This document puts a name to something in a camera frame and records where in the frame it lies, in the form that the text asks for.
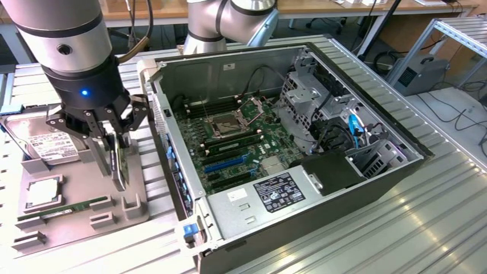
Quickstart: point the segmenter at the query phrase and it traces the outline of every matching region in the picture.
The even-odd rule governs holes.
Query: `hard drive label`
[[[44,161],[78,155],[74,141],[70,135],[64,132],[31,136],[30,144]]]

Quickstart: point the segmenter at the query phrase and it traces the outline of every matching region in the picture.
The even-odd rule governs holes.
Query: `chipset heatsink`
[[[286,170],[283,162],[279,160],[278,156],[271,156],[262,160],[260,165],[266,170],[268,175],[276,174]]]

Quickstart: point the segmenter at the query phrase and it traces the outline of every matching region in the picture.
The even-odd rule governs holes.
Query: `motherboard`
[[[208,194],[286,170],[303,158],[263,96],[186,105],[175,114]]]

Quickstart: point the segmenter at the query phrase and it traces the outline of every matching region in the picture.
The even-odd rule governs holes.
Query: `blue pcie slot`
[[[224,163],[220,163],[220,164],[216,164],[214,166],[206,167],[204,168],[204,173],[211,173],[214,171],[223,170],[227,167],[236,166],[238,164],[244,163],[246,160],[247,160],[247,156],[248,156],[248,154],[242,155],[239,158],[236,158],[234,160],[230,160]]]

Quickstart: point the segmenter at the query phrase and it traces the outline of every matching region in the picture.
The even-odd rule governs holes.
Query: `hard drive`
[[[87,145],[46,124],[47,110],[47,107],[32,108],[22,114],[2,116],[3,130],[31,159],[43,159],[50,165],[76,161],[78,151],[88,149]]]

